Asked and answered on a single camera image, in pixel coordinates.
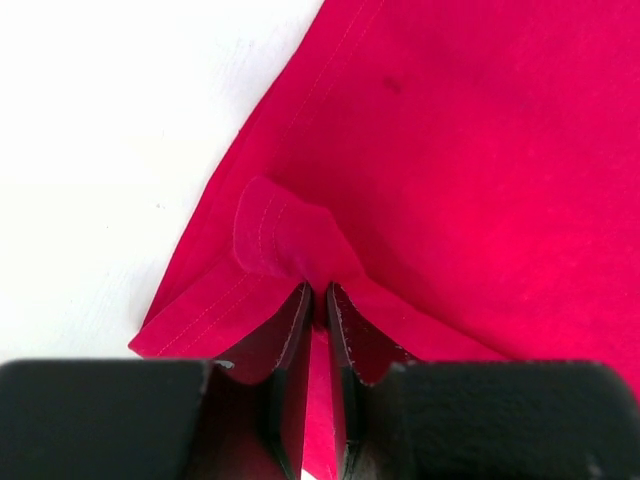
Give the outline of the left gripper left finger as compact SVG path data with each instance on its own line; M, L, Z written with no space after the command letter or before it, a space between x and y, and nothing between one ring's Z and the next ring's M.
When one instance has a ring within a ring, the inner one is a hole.
M311 289L211 359L1 368L5 479L297 479Z

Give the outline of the pink red t shirt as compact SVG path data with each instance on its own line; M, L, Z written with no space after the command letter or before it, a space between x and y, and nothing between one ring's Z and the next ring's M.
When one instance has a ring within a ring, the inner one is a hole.
M639 406L639 5L327 1L130 348L211 359L310 287L302 470L338 473L326 294L425 362L584 361Z

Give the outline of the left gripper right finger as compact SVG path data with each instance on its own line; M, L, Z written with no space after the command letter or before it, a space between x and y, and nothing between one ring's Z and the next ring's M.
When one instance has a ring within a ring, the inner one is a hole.
M635 479L639 406L584 361L425 362L326 294L343 479Z

